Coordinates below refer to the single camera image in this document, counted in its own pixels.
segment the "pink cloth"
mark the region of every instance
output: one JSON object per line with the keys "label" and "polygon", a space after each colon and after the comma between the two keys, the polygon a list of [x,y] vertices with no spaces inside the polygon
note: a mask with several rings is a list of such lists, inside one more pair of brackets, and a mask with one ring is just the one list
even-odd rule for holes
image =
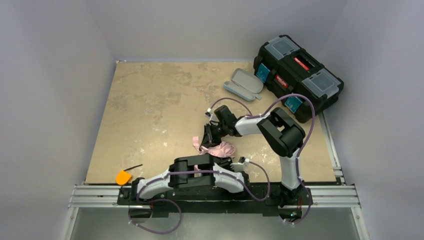
{"label": "pink cloth", "polygon": [[193,137],[193,146],[199,152],[199,154],[210,154],[218,158],[234,158],[236,153],[236,147],[233,146],[231,143],[225,141],[221,142],[221,144],[219,144],[218,146],[210,148],[202,146],[199,150],[200,145],[198,136]]}

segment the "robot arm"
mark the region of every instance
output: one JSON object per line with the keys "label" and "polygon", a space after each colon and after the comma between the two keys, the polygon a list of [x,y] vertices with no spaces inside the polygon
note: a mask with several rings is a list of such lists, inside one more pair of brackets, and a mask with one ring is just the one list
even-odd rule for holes
{"label": "robot arm", "polygon": [[[221,138],[227,135],[242,137],[250,134],[262,134],[271,149],[279,155],[281,184],[288,192],[299,189],[300,183],[296,173],[294,153],[302,146],[305,132],[284,110],[276,107],[263,116],[242,116],[237,119],[228,107],[223,105],[213,113],[218,121],[211,120],[204,125],[200,146],[207,148],[217,146],[221,143]],[[209,154],[180,157],[175,159],[174,164],[170,165],[169,169],[162,174],[150,179],[136,179],[132,183],[131,191],[133,196],[140,193],[141,199],[151,199],[157,194],[172,189],[200,186],[216,186],[226,189],[230,193],[242,192],[244,186],[241,182],[247,185],[249,176],[244,171],[234,172],[224,169],[218,164],[222,161],[231,162],[231,159],[222,159]],[[197,177],[191,173],[181,174],[181,172],[194,171],[195,166],[208,173],[202,173]]]}
{"label": "robot arm", "polygon": [[221,138],[226,135],[241,137],[262,134],[279,156],[281,184],[289,191],[300,185],[295,153],[303,144],[305,131],[283,109],[276,107],[263,116],[243,116],[238,119],[225,105],[218,107],[213,113],[219,121],[205,124],[202,146],[210,148],[219,145]]}

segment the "toolbox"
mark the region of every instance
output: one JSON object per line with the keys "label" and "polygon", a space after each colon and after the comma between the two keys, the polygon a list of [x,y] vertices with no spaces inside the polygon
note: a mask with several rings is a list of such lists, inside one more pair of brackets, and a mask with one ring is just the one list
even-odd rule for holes
{"label": "toolbox", "polygon": [[[262,45],[253,62],[254,74],[277,98],[301,94],[310,99],[315,114],[334,104],[343,90],[343,81],[313,58],[288,35],[280,35]],[[299,97],[282,103],[300,123],[312,117],[311,108]]]}

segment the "gray wall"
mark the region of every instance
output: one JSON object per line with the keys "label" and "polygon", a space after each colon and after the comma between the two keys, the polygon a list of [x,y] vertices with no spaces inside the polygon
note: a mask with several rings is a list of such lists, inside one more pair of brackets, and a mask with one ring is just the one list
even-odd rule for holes
{"label": "gray wall", "polygon": [[424,239],[423,9],[350,0],[319,54],[346,83],[327,113],[372,239]]}
{"label": "gray wall", "polygon": [[0,2],[0,239],[58,239],[115,63],[82,0]]}
{"label": "gray wall", "polygon": [[86,0],[117,60],[252,60],[289,34],[318,54],[347,0]]}

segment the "table surface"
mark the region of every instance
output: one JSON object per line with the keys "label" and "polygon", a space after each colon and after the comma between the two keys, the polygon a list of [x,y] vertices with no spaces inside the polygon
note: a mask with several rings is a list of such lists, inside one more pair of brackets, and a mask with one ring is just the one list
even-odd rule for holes
{"label": "table surface", "polygon": [[[138,164],[143,166],[128,172],[133,179],[148,179],[164,172],[176,158],[197,155],[192,137],[202,138],[206,110],[219,98],[238,98],[223,88],[237,68],[253,72],[249,62],[118,63],[85,182],[115,183],[119,171]],[[244,101],[254,115],[276,100],[266,88],[260,95],[262,100]],[[236,117],[246,114],[236,102],[221,103]],[[334,182],[326,135],[316,120],[300,156],[301,173],[307,182]],[[300,125],[307,133],[311,122]],[[279,158],[262,135],[222,140],[235,145],[235,161],[250,158],[266,169],[271,181],[280,181]],[[266,182],[257,167],[250,165],[246,172],[251,182]]]}

